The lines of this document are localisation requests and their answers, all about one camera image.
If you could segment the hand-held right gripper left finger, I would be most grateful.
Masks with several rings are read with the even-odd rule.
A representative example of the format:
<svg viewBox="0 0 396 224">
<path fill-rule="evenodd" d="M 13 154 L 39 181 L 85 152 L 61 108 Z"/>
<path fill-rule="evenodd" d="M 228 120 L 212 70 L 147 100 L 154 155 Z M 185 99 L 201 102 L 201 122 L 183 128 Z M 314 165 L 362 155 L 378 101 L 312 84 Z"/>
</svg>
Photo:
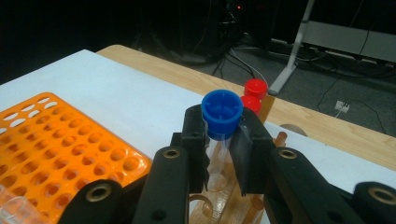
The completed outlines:
<svg viewBox="0 0 396 224">
<path fill-rule="evenodd" d="M 187 151 L 190 193 L 201 193 L 207 187 L 209 158 L 205 153 L 207 138 L 200 105 L 186 110 L 182 131 L 173 133 L 171 146 L 183 147 Z"/>
</svg>

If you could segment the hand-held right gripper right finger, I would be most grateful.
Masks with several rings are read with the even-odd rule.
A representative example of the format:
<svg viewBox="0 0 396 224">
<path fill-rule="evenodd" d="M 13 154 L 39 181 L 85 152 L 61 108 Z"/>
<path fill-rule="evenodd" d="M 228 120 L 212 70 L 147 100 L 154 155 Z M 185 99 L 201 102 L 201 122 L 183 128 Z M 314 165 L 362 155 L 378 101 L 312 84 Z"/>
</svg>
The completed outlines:
<svg viewBox="0 0 396 224">
<path fill-rule="evenodd" d="M 230 144 L 235 176 L 242 196 L 264 194 L 268 179 L 265 158 L 274 147 L 273 137 L 257 115 L 251 109 L 244 108 Z"/>
</svg>

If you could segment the red capped test tube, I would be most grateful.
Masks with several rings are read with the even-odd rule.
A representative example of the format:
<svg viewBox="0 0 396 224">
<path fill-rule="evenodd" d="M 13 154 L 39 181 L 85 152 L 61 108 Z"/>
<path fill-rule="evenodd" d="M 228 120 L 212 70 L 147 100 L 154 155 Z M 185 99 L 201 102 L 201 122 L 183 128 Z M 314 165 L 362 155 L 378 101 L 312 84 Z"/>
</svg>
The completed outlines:
<svg viewBox="0 0 396 224">
<path fill-rule="evenodd" d="M 264 80 L 253 78 L 246 82 L 244 94 L 262 100 L 268 92 L 268 85 Z"/>
<path fill-rule="evenodd" d="M 258 98 L 250 95 L 241 96 L 243 106 L 252 110 L 256 115 L 260 113 L 261 102 Z"/>
</svg>

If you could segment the blue capped test tube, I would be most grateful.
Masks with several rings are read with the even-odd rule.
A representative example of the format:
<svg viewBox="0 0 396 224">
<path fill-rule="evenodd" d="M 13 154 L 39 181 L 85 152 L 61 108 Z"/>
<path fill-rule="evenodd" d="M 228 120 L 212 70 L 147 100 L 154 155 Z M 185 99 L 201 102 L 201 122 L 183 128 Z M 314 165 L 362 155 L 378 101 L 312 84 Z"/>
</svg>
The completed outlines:
<svg viewBox="0 0 396 224">
<path fill-rule="evenodd" d="M 206 150 L 210 158 L 207 188 L 209 191 L 221 191 L 227 186 L 225 163 L 233 133 L 240 122 L 243 104 L 234 92 L 215 90 L 204 97 L 201 108 L 206 135 L 209 137 Z"/>
</svg>

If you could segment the wooden tube rack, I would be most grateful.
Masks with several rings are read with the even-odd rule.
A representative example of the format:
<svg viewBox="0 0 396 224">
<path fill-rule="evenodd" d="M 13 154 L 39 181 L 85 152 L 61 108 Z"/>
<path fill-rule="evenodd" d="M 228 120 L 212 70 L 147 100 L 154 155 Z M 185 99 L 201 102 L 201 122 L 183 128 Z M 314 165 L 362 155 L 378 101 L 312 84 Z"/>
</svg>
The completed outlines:
<svg viewBox="0 0 396 224">
<path fill-rule="evenodd" d="M 266 96 L 260 100 L 261 110 L 257 117 L 261 122 L 266 121 L 274 101 L 275 98 L 272 96 Z M 209 137 L 206 135 L 206 138 L 208 147 Z M 193 201 L 197 200 L 199 202 L 193 210 L 191 220 L 201 220 L 206 224 L 236 223 L 238 221 L 244 224 L 259 222 L 263 213 L 263 197 L 259 194 L 250 194 L 246 197 L 237 195 L 239 188 L 230 154 L 230 146 L 225 163 L 225 174 L 228 182 L 223 190 L 214 192 L 209 191 L 206 187 L 201 194 L 191 196 Z"/>
</svg>

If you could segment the orange plastic tube rack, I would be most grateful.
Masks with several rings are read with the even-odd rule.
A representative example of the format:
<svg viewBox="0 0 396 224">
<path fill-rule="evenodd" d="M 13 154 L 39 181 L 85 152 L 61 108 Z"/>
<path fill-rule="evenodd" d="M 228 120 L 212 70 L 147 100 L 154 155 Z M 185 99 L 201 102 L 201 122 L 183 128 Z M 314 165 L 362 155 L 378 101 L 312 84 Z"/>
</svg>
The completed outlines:
<svg viewBox="0 0 396 224">
<path fill-rule="evenodd" d="M 0 185 L 51 222 L 87 184 L 127 186 L 151 160 L 53 93 L 0 109 Z"/>
</svg>

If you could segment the clear test tube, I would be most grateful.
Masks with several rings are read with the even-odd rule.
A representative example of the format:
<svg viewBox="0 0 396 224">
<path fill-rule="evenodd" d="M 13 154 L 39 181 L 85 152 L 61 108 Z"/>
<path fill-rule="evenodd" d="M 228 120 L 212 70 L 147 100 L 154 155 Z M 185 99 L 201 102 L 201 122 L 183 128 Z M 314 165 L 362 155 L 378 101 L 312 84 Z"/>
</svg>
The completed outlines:
<svg viewBox="0 0 396 224">
<path fill-rule="evenodd" d="M 0 197 L 0 224 L 27 224 L 34 218 L 34 210 L 24 197 Z"/>
</svg>

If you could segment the white metal stand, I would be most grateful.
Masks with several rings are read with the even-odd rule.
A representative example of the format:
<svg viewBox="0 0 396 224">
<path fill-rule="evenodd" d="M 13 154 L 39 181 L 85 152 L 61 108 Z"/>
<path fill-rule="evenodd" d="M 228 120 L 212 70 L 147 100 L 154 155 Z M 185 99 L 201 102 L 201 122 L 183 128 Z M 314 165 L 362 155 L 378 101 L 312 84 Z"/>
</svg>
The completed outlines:
<svg viewBox="0 0 396 224">
<path fill-rule="evenodd" d="M 301 45 L 396 63 L 396 0 L 292 0 L 283 18 L 298 24 L 289 60 L 270 92 L 280 93 L 296 69 Z"/>
</svg>

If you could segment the white power plug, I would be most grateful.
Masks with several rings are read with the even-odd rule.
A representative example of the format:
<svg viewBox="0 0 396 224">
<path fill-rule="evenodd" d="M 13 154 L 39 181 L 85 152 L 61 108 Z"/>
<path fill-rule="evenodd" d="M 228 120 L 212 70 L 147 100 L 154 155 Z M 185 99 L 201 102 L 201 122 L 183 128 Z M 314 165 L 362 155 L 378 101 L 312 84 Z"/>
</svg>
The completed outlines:
<svg viewBox="0 0 396 224">
<path fill-rule="evenodd" d="M 337 101 L 334 108 L 336 110 L 339 110 L 340 112 L 346 113 L 350 108 L 350 104 L 342 101 Z"/>
</svg>

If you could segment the dark equipment with red light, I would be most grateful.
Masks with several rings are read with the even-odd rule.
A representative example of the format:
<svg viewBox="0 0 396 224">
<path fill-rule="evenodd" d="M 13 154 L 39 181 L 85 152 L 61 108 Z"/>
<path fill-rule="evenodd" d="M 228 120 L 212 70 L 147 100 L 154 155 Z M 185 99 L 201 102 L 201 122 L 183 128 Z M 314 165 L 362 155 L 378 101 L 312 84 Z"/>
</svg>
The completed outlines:
<svg viewBox="0 0 396 224">
<path fill-rule="evenodd" d="M 241 25 L 247 0 L 219 0 L 218 27 L 222 35 L 229 35 Z"/>
</svg>

